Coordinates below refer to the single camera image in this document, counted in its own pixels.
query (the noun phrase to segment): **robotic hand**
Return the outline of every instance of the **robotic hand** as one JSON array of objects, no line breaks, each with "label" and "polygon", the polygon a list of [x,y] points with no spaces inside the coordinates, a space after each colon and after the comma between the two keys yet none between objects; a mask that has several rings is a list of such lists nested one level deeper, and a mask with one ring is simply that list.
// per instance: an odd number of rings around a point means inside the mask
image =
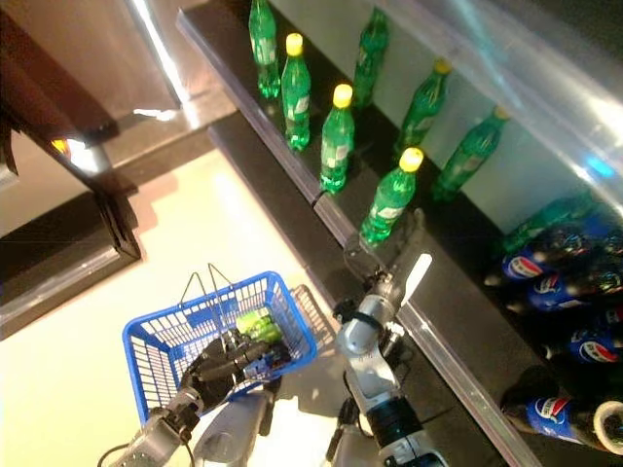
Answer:
[{"label": "robotic hand", "polygon": [[415,212],[416,226],[401,254],[384,269],[365,245],[354,238],[345,255],[371,286],[356,311],[349,313],[337,337],[346,357],[346,381],[359,411],[370,424],[382,463],[389,466],[446,465],[431,448],[420,422],[400,391],[400,384],[379,348],[385,325],[413,294],[431,258],[421,254],[423,213]]},{"label": "robotic hand", "polygon": [[235,384],[244,380],[243,369],[269,348],[263,341],[251,341],[232,332],[212,341],[184,373],[177,395],[165,408],[151,412],[112,466],[160,467],[180,446],[190,452],[188,442],[200,416],[220,405]]}]

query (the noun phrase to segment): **store shelf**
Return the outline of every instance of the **store shelf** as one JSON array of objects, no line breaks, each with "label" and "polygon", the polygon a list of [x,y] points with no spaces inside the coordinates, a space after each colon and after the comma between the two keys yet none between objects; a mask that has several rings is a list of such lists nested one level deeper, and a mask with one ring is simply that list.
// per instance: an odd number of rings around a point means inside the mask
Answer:
[{"label": "store shelf", "polygon": [[[344,246],[363,220],[380,178],[391,168],[390,148],[396,128],[374,107],[355,116],[357,150],[351,159],[348,183],[336,196],[322,193],[317,179],[321,119],[330,108],[334,86],[348,80],[313,44],[306,42],[306,62],[313,76],[314,136],[302,153],[290,151],[282,136],[279,101],[267,101],[256,90],[247,15],[248,2],[213,0],[182,13],[179,24],[220,74],[241,113],[313,207],[317,218]],[[282,44],[285,34],[294,28],[277,12],[275,18],[277,40]],[[243,175],[252,177],[245,170]],[[446,206],[433,204],[428,193],[438,173],[432,162],[424,161],[413,201],[414,207],[423,207],[426,213],[424,248],[432,254],[433,265],[399,318],[509,464],[538,465],[539,460],[550,464],[571,459],[599,464],[602,459],[608,460],[606,454],[573,444],[535,436],[524,438],[498,409],[503,391],[525,369],[542,362],[509,323],[509,316],[500,312],[496,298],[480,285],[483,267],[491,260],[491,243],[500,232],[463,195]],[[395,254],[399,236],[400,229],[384,246],[380,255],[383,259],[389,261]]]},{"label": "store shelf", "polygon": [[595,14],[596,2],[372,3],[507,108],[623,216],[623,86],[614,78],[623,66],[604,47],[621,42],[611,33],[620,27],[620,6],[618,17],[605,18]]}]

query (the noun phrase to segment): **blue shopping basket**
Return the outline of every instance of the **blue shopping basket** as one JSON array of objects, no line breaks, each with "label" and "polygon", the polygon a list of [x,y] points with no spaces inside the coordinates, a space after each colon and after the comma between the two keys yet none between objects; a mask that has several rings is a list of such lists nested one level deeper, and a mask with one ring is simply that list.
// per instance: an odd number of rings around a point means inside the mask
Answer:
[{"label": "blue shopping basket", "polygon": [[[212,269],[220,271],[213,265],[208,267],[216,290]],[[166,406],[175,396],[184,371],[207,345],[235,328],[236,318],[254,309],[265,307],[269,311],[281,329],[292,360],[257,379],[238,384],[230,398],[261,381],[293,372],[316,356],[312,331],[276,272],[263,272],[235,284],[230,282],[228,287],[210,294],[205,293],[200,280],[203,296],[184,302],[194,276],[199,278],[194,272],[178,305],[135,318],[124,329],[129,375],[141,424],[149,417],[150,409]]]}]

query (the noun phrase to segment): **black shelf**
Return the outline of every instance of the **black shelf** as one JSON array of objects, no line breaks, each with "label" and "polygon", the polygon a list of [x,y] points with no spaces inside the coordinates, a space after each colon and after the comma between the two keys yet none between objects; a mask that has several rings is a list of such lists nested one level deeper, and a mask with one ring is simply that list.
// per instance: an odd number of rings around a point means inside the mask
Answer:
[{"label": "black shelf", "polygon": [[[248,7],[245,1],[212,0],[183,12],[178,21],[214,66],[241,113],[294,185],[344,246],[365,217],[380,178],[392,168],[391,145],[397,130],[375,107],[356,115],[357,149],[351,157],[348,182],[334,196],[322,193],[317,178],[320,125],[330,108],[333,88],[348,79],[306,41],[306,63],[313,77],[313,137],[303,152],[290,150],[282,136],[280,101],[266,100],[257,91],[246,27]],[[275,19],[277,40],[284,44],[285,35],[295,28],[278,12],[275,12]],[[513,463],[530,451],[519,441],[497,404],[504,390],[515,383],[525,369],[543,362],[522,338],[525,332],[522,322],[505,310],[500,312],[495,292],[482,285],[482,271],[491,261],[491,244],[500,237],[499,230],[463,195],[449,204],[433,203],[429,189],[438,173],[431,161],[424,161],[413,201],[414,207],[422,207],[426,213],[425,249],[434,258],[411,300],[411,308],[418,319],[432,331],[419,333],[418,326],[413,325],[414,340],[495,446],[509,463]],[[384,245],[380,255],[383,259],[389,260],[397,251],[399,235],[393,234]],[[612,462],[612,456],[570,443],[535,436],[524,439],[546,465],[571,459],[592,465]]]}]

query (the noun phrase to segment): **pepsi bottle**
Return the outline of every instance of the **pepsi bottle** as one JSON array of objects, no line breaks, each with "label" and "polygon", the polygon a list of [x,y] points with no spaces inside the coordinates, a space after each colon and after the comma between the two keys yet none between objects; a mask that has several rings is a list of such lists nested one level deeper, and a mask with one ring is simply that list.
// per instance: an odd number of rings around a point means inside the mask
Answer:
[{"label": "pepsi bottle", "polygon": [[623,403],[589,403],[541,397],[505,404],[502,412],[519,431],[623,454]]},{"label": "pepsi bottle", "polygon": [[580,226],[550,228],[519,251],[506,255],[485,277],[485,285],[501,287],[510,282],[528,280],[568,266],[588,256],[592,242]]},{"label": "pepsi bottle", "polygon": [[602,248],[608,255],[623,257],[623,229],[610,231],[602,242]]},{"label": "pepsi bottle", "polygon": [[623,360],[623,327],[580,329],[565,342],[543,347],[548,360],[568,356],[579,363],[618,363]]},{"label": "pepsi bottle", "polygon": [[599,312],[593,320],[593,329],[609,329],[623,323],[623,305]]},{"label": "pepsi bottle", "polygon": [[506,307],[516,313],[550,312],[623,299],[623,258],[600,257],[586,269],[555,272],[530,284]]}]

